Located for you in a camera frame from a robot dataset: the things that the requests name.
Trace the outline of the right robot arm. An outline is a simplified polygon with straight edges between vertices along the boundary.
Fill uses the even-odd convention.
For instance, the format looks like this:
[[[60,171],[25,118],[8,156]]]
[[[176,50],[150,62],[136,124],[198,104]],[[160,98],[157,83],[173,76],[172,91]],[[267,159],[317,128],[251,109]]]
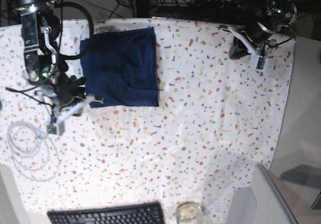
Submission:
[[[63,18],[53,9],[74,8],[88,21],[89,39],[77,55],[61,54]],[[67,61],[82,58],[90,49],[94,35],[93,19],[81,5],[63,0],[16,0],[21,14],[22,39],[24,41],[24,79],[33,89],[40,88],[56,106],[67,106],[84,96],[85,79],[68,77]]]

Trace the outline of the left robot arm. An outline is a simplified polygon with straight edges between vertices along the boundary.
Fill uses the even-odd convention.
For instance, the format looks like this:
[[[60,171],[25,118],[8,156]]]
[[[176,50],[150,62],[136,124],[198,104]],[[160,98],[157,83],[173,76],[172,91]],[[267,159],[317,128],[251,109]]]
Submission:
[[[278,48],[291,41],[289,39],[271,43],[269,38],[279,32],[283,27],[292,28],[297,19],[297,8],[292,0],[252,0],[253,20],[246,25],[245,33],[255,47]]]

